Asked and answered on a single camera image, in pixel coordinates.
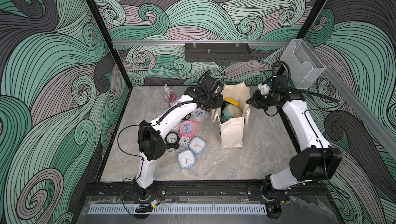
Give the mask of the green round alarm clock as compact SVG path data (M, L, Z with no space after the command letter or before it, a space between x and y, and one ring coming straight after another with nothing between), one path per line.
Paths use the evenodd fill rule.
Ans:
M233 104L228 104L222 112L222 115L226 120L230 120L231 118L239 118L242 117L242 111Z

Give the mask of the black twin-bell alarm clock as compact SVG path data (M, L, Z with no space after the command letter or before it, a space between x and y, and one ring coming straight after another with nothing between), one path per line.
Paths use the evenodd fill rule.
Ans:
M168 151L175 151L179 148L180 137L176 132L169 132L166 135L165 143Z

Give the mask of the yellow rectangular alarm clock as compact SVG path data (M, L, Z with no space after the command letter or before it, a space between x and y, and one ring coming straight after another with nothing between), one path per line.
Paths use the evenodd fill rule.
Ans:
M226 97L223 101L225 101L228 104L235 105L236 107L239 107L239 105L240 105L239 101L234 100L234 99L232 99L230 97Z

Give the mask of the blue round alarm clock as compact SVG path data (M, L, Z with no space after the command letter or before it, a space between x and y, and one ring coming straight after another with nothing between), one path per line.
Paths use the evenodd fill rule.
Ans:
M228 119L225 117L225 116L221 116L221 118L220 118L220 123L225 123L225 122L227 122L228 121Z

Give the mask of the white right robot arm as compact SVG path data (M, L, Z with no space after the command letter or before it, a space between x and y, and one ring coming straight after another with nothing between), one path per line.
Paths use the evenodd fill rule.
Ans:
M286 190L293 186L330 180L337 170L342 153L326 140L315 123L305 95L309 91L294 89L288 84L287 76L274 76L258 85L248 105L267 112L272 106L277 113L286 117L291 131L298 142L299 152L289 166L267 176L267 190Z

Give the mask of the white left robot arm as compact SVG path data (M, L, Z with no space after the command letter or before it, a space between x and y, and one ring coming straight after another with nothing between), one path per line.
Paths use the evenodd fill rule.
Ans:
M167 149L165 139L171 128L197 108L210 110L221 107L223 97L216 92L219 85L220 82L208 70L199 77L196 85L185 90L177 104L158 118L150 122L144 120L139 124L137 142L142 158L139 172L134 179L134 187L140 195L151 191L155 166Z

